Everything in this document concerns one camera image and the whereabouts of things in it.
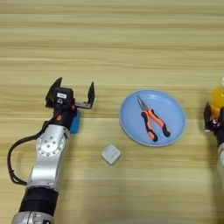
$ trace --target red handle pliers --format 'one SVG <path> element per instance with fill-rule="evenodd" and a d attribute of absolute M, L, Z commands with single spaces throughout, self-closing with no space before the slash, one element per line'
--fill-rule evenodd
<path fill-rule="evenodd" d="M 152 108 L 148 108 L 145 102 L 138 96 L 137 97 L 138 103 L 143 110 L 142 117 L 144 119 L 145 128 L 147 132 L 149 133 L 150 138 L 153 142 L 156 142 L 158 140 L 158 135 L 153 131 L 151 126 L 150 118 L 155 121 L 163 130 L 164 135 L 166 137 L 169 137 L 171 135 L 171 132 L 168 130 L 166 124 L 161 120 L 154 112 Z"/>

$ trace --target plate rim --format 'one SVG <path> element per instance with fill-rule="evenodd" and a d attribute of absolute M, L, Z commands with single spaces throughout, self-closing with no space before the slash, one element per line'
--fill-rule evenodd
<path fill-rule="evenodd" d="M 123 127 L 123 122 L 122 122 L 122 118 L 121 118 L 121 117 L 122 117 L 122 108 L 123 108 L 123 104 L 124 104 L 124 102 L 125 102 L 129 97 L 131 97 L 132 95 L 135 95 L 135 94 L 137 94 L 137 93 L 139 93 L 139 92 L 143 92 L 143 91 L 153 91 L 153 92 L 158 92 L 158 93 L 160 93 L 160 94 L 168 95 L 170 98 L 172 98 L 172 99 L 173 99 L 173 100 L 180 106 L 181 111 L 182 111 L 183 116 L 184 116 L 184 127 L 183 127 L 183 130 L 182 130 L 181 133 L 177 136 L 176 139 L 172 140 L 172 141 L 169 142 L 169 143 L 163 143 L 163 144 L 160 144 L 160 145 L 149 144 L 149 143 L 142 143 L 142 142 L 136 140 L 133 136 L 131 136 L 131 134 L 128 133 L 127 130 L 125 130 L 125 128 Z M 137 91 L 133 92 L 132 94 L 129 94 L 128 96 L 125 97 L 125 99 L 124 99 L 123 102 L 122 102 L 122 106 L 120 107 L 120 110 L 119 110 L 119 121 L 120 121 L 120 124 L 121 124 L 121 126 L 122 126 L 123 131 L 125 132 L 125 134 L 126 134 L 131 140 L 133 140 L 133 141 L 135 141 L 135 142 L 137 142 L 137 143 L 139 143 L 139 144 L 141 144 L 141 145 L 144 145 L 144 146 L 159 148 L 159 147 L 165 147 L 165 146 L 168 146 L 168 145 L 171 145 L 171 144 L 176 143 L 176 142 L 177 142 L 177 141 L 184 135 L 184 133 L 186 132 L 186 121 L 187 121 L 187 117 L 186 117 L 186 112 L 185 112 L 183 106 L 182 106 L 182 105 L 181 105 L 181 104 L 180 104 L 174 97 L 172 97 L 170 94 L 167 94 L 166 92 L 161 91 L 161 90 L 147 89 L 147 88 L 146 88 L 146 89 L 142 89 L 142 90 L 137 90 Z"/>

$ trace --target small white cube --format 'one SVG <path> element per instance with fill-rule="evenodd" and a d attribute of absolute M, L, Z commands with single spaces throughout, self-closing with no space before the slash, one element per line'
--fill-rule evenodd
<path fill-rule="evenodd" d="M 101 156 L 110 164 L 113 165 L 122 153 L 113 145 L 110 144 L 103 152 Z"/>

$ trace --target wooden table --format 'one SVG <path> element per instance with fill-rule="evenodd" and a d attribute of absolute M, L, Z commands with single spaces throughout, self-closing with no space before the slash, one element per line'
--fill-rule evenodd
<path fill-rule="evenodd" d="M 7 151 L 52 115 L 45 96 L 62 76 L 83 101 L 94 81 L 96 99 L 71 138 L 56 224 L 224 223 L 216 142 L 202 122 L 224 75 L 223 15 L 222 0 L 2 0 L 0 222 L 11 223 L 25 192 L 9 180 Z M 187 129 L 174 145 L 152 149 L 124 134 L 121 103 L 143 88 L 182 103 Z M 108 144 L 122 151 L 112 168 L 101 158 Z M 34 160 L 34 142 L 17 149 L 17 174 L 28 179 Z"/>

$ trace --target blue plate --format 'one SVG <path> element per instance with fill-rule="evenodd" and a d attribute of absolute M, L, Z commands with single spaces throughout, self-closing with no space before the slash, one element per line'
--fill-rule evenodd
<path fill-rule="evenodd" d="M 142 110 L 137 101 L 138 95 L 166 123 L 171 132 L 170 137 L 166 137 L 162 129 L 150 118 L 158 141 L 154 143 L 150 139 L 141 116 Z M 141 90 L 129 95 L 124 100 L 120 110 L 120 122 L 126 134 L 136 142 L 152 147 L 161 147 L 173 144 L 183 135 L 186 128 L 186 113 L 181 105 L 168 94 L 157 90 Z"/>

